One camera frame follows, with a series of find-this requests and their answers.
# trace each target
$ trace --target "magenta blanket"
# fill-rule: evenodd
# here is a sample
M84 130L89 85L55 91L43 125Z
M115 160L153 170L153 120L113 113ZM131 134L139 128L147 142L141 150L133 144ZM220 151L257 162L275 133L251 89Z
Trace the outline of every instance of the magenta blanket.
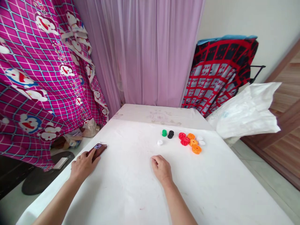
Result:
M71 0L0 3L0 154L48 170L50 145L107 106Z

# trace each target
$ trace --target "purple curtain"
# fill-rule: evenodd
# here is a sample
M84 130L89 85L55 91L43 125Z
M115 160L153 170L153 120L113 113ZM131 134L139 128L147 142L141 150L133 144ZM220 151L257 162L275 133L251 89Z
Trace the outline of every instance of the purple curtain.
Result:
M126 103L179 107L204 0L75 0L111 115Z

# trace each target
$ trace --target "blue cloth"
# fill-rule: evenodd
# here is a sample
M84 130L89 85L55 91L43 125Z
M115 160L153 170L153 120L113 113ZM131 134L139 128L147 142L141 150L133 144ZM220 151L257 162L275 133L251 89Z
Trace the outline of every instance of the blue cloth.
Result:
M232 40L232 39L239 39L239 40L244 40L244 39L256 39L257 36L255 35L250 35L250 36L245 36L245 35L225 35L223 37L215 37L215 38L208 38L208 39L202 39L197 42L197 45L202 45L206 42L210 41L220 41L220 40Z

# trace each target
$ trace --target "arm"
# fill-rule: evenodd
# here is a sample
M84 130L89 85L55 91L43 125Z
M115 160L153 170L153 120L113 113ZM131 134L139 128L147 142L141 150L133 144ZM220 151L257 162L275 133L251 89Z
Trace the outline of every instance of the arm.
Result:
M72 162L70 178L58 191L49 205L39 215L33 225L61 224L70 207L70 204L84 180L93 172L101 157L92 158L96 149L87 157L87 152L82 153L76 161Z
M197 225L173 182L170 164L161 155L152 156L151 160L154 174L165 191L173 225Z

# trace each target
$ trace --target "phone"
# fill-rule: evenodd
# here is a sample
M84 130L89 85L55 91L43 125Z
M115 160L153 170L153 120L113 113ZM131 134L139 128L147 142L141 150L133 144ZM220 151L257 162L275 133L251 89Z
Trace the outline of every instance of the phone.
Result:
M101 143L98 143L96 144L88 153L87 153L87 156L91 153L91 151L93 149L96 149L94 155L93 155L93 158L92 158L92 162L94 162L94 160L99 157L102 152L104 152L105 149L107 149L107 145L106 144L101 144Z

